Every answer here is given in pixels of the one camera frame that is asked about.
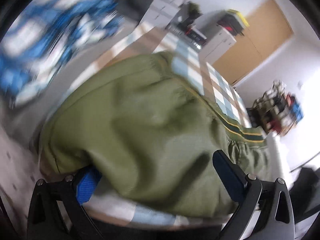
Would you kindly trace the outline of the silver suitcase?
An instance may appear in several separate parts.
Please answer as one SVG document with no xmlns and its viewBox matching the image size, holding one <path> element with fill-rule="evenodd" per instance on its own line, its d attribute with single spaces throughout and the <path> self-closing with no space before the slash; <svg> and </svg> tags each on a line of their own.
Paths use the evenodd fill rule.
<svg viewBox="0 0 320 240">
<path fill-rule="evenodd" d="M 185 43 L 188 43 L 191 48 L 200 51 L 207 42 L 207 37 L 200 31 L 194 28 L 184 26 L 182 23 L 170 22 L 165 30 L 173 33 L 181 38 Z"/>
</svg>

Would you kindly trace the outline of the olive green leather jacket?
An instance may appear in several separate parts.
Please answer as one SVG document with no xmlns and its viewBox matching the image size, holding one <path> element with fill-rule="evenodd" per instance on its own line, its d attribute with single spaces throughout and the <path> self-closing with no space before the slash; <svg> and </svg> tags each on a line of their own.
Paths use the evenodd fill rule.
<svg viewBox="0 0 320 240">
<path fill-rule="evenodd" d="M 172 69 L 168 51 L 105 67 L 44 125 L 40 154 L 56 173 L 93 164 L 122 197 L 187 217 L 235 206 L 212 165 L 222 150 L 245 173 L 271 178 L 266 141 L 225 115 Z"/>
</svg>

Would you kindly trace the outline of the green flower bouquet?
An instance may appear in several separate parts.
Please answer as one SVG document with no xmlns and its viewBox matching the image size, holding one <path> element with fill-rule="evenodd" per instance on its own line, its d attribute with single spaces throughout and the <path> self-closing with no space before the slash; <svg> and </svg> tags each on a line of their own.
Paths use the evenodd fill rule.
<svg viewBox="0 0 320 240">
<path fill-rule="evenodd" d="M 200 16 L 202 16 L 200 6 L 197 3 L 188 2 L 188 17 L 184 20 L 184 25 L 193 24 Z"/>
</svg>

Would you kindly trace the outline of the checkered bed sheet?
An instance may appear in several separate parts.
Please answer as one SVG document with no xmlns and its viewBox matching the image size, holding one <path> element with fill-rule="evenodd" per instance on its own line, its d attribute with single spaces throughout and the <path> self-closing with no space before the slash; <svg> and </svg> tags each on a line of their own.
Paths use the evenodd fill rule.
<svg viewBox="0 0 320 240">
<path fill-rule="evenodd" d="M 245 127 L 251 126 L 239 94 L 209 63 L 199 57 L 198 53 L 178 36 L 147 23 L 140 24 L 129 35 L 121 31 L 110 41 L 103 41 L 94 46 L 90 52 L 99 51 L 100 55 L 96 56 L 91 63 L 86 64 L 85 70 L 73 84 L 79 85 L 116 60 L 166 49 L 178 53 L 178 61 L 182 63 L 183 74 L 197 89 L 203 91 L 206 97 L 217 102 L 223 113 Z M 84 207 L 93 218 L 121 226 L 137 225 L 177 229 L 214 223 L 222 224 L 227 220 L 227 217 L 202 219 L 159 212 L 120 198 L 115 192 L 107 189 L 106 180 L 99 183 L 95 193 L 84 204 Z"/>
</svg>

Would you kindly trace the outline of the stacked shoe boxes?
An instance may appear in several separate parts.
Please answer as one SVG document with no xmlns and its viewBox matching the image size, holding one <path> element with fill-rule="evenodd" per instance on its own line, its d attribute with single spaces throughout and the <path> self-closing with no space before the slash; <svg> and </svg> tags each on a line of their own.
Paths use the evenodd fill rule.
<svg viewBox="0 0 320 240">
<path fill-rule="evenodd" d="M 233 9 L 229 9 L 218 20 L 217 24 L 225 28 L 234 37 L 237 35 L 243 35 L 244 29 L 249 27 L 249 23 L 242 15 L 241 12 Z"/>
</svg>

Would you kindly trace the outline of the wooden door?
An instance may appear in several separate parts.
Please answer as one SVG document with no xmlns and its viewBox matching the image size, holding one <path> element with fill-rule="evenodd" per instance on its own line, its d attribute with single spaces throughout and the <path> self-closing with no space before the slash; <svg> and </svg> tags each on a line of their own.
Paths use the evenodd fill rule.
<svg viewBox="0 0 320 240">
<path fill-rule="evenodd" d="M 276 0 L 265 0 L 248 18 L 249 27 L 213 67 L 231 85 L 270 57 L 294 34 Z"/>
</svg>

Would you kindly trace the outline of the wooden shoe rack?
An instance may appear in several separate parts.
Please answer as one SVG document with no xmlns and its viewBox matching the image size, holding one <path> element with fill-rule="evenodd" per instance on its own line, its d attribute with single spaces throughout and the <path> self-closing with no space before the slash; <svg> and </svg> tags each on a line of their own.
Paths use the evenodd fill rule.
<svg viewBox="0 0 320 240">
<path fill-rule="evenodd" d="M 304 114 L 295 94 L 286 91 L 286 85 L 275 80 L 272 88 L 247 109 L 253 127 L 262 127 L 265 133 L 274 132 L 284 137 L 303 119 Z"/>
</svg>

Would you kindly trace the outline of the white drawer desk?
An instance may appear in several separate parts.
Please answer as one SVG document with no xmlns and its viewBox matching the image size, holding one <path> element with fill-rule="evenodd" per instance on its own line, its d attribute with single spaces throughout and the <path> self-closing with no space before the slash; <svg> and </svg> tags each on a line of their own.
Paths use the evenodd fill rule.
<svg viewBox="0 0 320 240">
<path fill-rule="evenodd" d="M 185 0 L 129 0 L 140 13 L 138 23 L 149 23 L 165 28 L 177 15 Z"/>
</svg>

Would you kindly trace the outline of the blue white plaid garment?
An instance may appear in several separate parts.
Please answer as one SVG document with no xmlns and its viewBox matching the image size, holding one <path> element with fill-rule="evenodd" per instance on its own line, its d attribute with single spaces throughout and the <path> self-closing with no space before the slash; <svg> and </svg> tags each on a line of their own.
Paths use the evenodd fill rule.
<svg viewBox="0 0 320 240">
<path fill-rule="evenodd" d="M 79 51 L 121 29 L 116 0 L 33 0 L 1 41 L 1 96 L 9 108 L 38 97 Z"/>
</svg>

